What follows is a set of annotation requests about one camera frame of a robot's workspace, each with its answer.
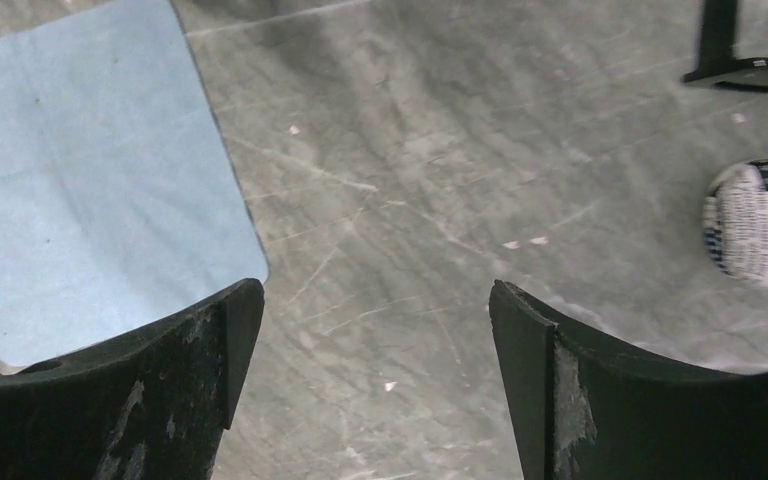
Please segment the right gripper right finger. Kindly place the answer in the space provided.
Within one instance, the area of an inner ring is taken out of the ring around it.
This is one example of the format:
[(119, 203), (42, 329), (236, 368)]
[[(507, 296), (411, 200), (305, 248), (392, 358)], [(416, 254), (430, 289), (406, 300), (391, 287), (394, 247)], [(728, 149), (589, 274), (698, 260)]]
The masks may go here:
[(641, 349), (496, 281), (489, 316), (527, 479), (768, 479), (768, 372)]

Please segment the blue cleaning cloth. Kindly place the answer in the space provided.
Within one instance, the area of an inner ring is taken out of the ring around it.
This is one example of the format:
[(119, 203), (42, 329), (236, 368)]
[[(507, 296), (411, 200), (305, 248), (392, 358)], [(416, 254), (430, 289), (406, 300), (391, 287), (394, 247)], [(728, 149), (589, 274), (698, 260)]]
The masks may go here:
[(0, 38), (0, 360), (179, 312), (267, 259), (167, 1)]

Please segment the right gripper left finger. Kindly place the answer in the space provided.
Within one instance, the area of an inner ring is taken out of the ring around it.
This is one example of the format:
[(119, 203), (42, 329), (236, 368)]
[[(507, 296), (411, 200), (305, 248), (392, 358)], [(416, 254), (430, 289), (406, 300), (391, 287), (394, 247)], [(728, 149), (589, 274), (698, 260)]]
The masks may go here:
[(0, 479), (207, 479), (237, 409), (264, 289), (0, 374)]

